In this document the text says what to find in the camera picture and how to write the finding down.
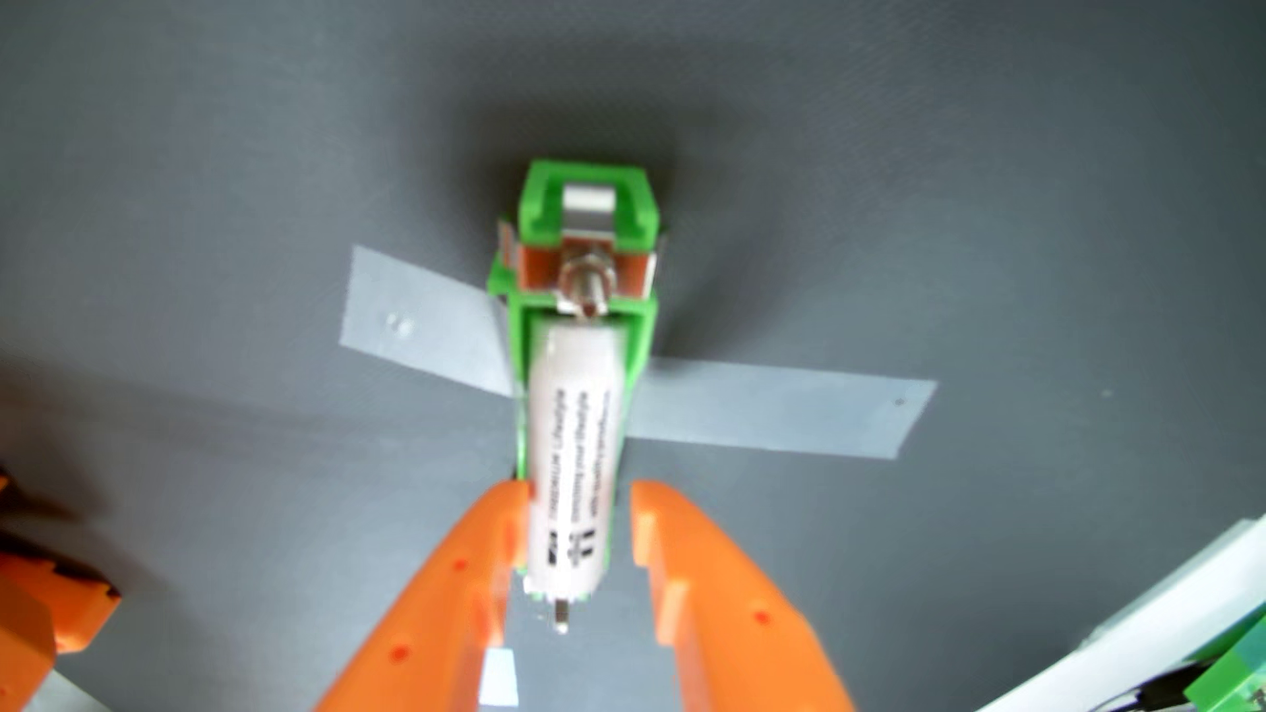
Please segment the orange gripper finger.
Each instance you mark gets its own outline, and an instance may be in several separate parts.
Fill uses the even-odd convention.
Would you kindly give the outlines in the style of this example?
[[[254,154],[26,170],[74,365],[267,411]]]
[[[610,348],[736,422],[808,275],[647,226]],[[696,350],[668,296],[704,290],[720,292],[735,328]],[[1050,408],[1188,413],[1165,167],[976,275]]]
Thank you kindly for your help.
[[[476,711],[527,547],[529,485],[489,488],[432,551],[316,711]]]
[[[632,554],[685,711],[855,711],[815,628],[706,513],[658,481],[630,486]]]

